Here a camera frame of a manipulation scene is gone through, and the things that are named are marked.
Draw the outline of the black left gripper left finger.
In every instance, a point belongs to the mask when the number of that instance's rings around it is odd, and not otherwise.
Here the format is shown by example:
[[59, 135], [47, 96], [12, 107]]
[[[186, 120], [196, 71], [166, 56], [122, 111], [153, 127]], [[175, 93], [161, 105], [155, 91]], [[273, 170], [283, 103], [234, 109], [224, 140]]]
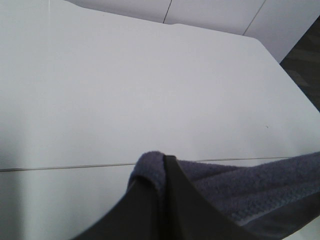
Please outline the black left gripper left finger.
[[160, 240], [158, 195], [149, 181], [134, 181], [120, 201], [75, 240]]

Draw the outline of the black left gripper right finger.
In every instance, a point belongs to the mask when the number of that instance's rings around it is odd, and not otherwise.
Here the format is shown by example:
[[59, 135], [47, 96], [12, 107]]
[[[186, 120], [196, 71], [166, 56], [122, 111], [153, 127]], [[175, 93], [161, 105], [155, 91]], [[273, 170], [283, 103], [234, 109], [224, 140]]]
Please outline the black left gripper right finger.
[[175, 156], [165, 156], [164, 165], [174, 240], [283, 240], [320, 215], [320, 195], [314, 193], [239, 226], [201, 196]]

